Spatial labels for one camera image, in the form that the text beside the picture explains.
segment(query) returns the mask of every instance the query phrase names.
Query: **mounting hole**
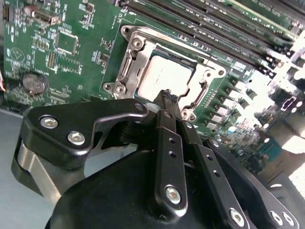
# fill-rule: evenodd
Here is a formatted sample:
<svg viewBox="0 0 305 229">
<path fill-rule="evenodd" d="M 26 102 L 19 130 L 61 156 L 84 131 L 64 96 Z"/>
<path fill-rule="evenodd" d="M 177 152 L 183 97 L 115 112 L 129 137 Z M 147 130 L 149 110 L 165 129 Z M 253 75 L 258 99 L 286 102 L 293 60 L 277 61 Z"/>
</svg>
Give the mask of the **mounting hole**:
<svg viewBox="0 0 305 229">
<path fill-rule="evenodd" d="M 214 172 L 215 176 L 220 177 L 220 174 L 216 170 L 214 170 L 213 172 Z"/>
<path fill-rule="evenodd" d="M 170 113 L 168 113 L 168 112 L 164 112 L 164 115 L 165 115 L 166 117 L 168 117 L 168 118 L 171 118 L 171 117 L 172 117 L 172 115 L 171 115 Z"/>
<path fill-rule="evenodd" d="M 106 90 L 110 90 L 111 89 L 111 86 L 109 84 L 105 84 L 105 89 Z"/>
<path fill-rule="evenodd" d="M 172 158 L 176 158 L 177 155 L 173 152 L 173 151 L 168 151 L 168 154 L 172 157 Z"/>
<path fill-rule="evenodd" d="M 142 106 L 141 104 L 135 104 L 134 106 L 135 106 L 135 108 L 137 108 L 139 111 L 143 111 L 143 110 L 144 110 L 144 109 L 143 109 L 143 106 Z"/>
<path fill-rule="evenodd" d="M 128 33 L 129 33 L 129 28 L 125 27 L 125 28 L 123 29 L 123 32 L 124 32 L 124 34 L 128 34 Z"/>
<path fill-rule="evenodd" d="M 213 161 L 213 158 L 210 155 L 206 156 L 210 161 Z"/>
<path fill-rule="evenodd" d="M 176 143 L 176 141 L 175 141 L 175 140 L 173 140 L 171 137 L 170 137 L 168 140 L 170 141 L 170 143 L 173 143 L 173 144 L 175 144 L 175 143 Z"/>
</svg>

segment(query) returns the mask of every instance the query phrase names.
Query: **black bracket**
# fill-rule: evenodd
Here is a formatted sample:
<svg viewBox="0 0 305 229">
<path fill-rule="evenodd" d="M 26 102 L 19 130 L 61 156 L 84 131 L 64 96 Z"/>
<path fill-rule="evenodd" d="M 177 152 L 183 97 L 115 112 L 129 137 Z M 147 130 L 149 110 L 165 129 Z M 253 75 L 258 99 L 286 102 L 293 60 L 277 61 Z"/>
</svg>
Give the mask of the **black bracket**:
<svg viewBox="0 0 305 229">
<path fill-rule="evenodd" d="M 20 136 L 28 149 L 54 165 L 76 169 L 85 164 L 95 133 L 106 135 L 115 124 L 141 121 L 147 114 L 146 107 L 134 99 L 36 107 L 24 116 Z M 43 127 L 41 120 L 46 117 L 54 118 L 58 126 Z M 82 134 L 83 144 L 68 140 L 73 131 Z"/>
<path fill-rule="evenodd" d="M 213 150 L 230 186 L 251 221 L 258 228 L 298 229 L 295 217 L 216 139 L 209 138 L 204 146 Z"/>
</svg>

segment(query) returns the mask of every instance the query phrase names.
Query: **chip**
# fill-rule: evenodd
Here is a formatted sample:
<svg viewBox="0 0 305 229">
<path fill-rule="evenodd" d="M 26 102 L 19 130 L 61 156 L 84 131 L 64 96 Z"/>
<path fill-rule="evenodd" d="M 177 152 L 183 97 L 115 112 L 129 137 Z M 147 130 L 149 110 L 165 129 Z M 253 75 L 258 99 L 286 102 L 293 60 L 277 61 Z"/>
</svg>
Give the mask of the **chip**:
<svg viewBox="0 0 305 229">
<path fill-rule="evenodd" d="M 60 51 L 74 55 L 78 37 L 71 34 L 58 31 L 56 35 L 56 48 Z"/>
<path fill-rule="evenodd" d="M 138 95 L 153 101 L 161 90 L 169 89 L 172 94 L 180 96 L 187 92 L 187 83 L 191 75 L 190 69 L 161 56 L 154 56 L 140 85 Z"/>
</svg>

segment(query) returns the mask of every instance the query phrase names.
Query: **integrated circuit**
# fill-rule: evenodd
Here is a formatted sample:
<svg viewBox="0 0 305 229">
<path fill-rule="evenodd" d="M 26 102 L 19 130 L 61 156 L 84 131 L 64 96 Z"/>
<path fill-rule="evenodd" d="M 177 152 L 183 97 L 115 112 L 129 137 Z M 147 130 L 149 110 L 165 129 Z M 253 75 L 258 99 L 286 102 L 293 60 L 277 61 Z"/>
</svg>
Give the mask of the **integrated circuit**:
<svg viewBox="0 0 305 229">
<path fill-rule="evenodd" d="M 300 33 L 294 34 L 287 17 L 277 19 L 278 24 L 263 16 L 262 9 L 243 7 L 257 6 L 255 1 L 243 2 L 5 0 L 4 100 L 33 107 L 101 98 L 148 102 L 161 89 L 171 89 L 178 96 L 182 118 L 200 136 L 221 135 L 227 139 L 223 143 L 237 152 L 245 146 L 245 136 L 257 134 L 254 123 L 263 123 L 269 115 L 276 121 L 299 109 L 304 99 L 303 90 L 283 97 L 276 82 L 288 82 L 288 74 L 295 81 L 302 78 L 295 66 L 286 68 L 290 59 L 304 67 Z M 292 49 L 295 43 L 299 48 Z M 49 89 L 26 98 L 23 87 L 10 90 L 8 82 L 22 79 L 23 69 L 43 74 Z M 289 83 L 299 88 L 294 81 Z M 267 103 L 266 98 L 273 103 L 264 110 L 268 115 L 262 115 L 258 105 Z M 236 126 L 240 128 L 231 134 Z M 247 149 L 259 150 L 258 138 L 251 139 L 255 145 L 250 148 L 247 143 Z"/>
<path fill-rule="evenodd" d="M 55 40 L 57 50 L 74 55 L 78 44 L 78 37 L 58 31 Z"/>
<path fill-rule="evenodd" d="M 86 5 L 86 11 L 88 13 L 93 13 L 94 12 L 94 5 L 92 3 L 88 2 L 87 5 Z"/>
<path fill-rule="evenodd" d="M 57 54 L 54 52 L 49 52 L 49 58 L 48 58 L 48 67 L 51 69 L 55 68 L 56 65 L 56 61 L 57 61 Z"/>
</svg>

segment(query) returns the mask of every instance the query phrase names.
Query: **black metal arm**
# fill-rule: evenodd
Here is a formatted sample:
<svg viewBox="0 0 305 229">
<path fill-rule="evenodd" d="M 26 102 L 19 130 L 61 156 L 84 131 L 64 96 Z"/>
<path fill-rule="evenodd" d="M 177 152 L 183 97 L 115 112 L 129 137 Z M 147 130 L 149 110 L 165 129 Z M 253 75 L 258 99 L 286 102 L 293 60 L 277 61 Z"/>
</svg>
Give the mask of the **black metal arm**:
<svg viewBox="0 0 305 229">
<path fill-rule="evenodd" d="M 214 139 L 203 143 L 161 91 L 156 113 L 134 99 L 32 109 L 12 171 L 56 204 L 47 229 L 298 229 L 294 216 Z M 95 147 L 138 151 L 85 178 Z"/>
</svg>

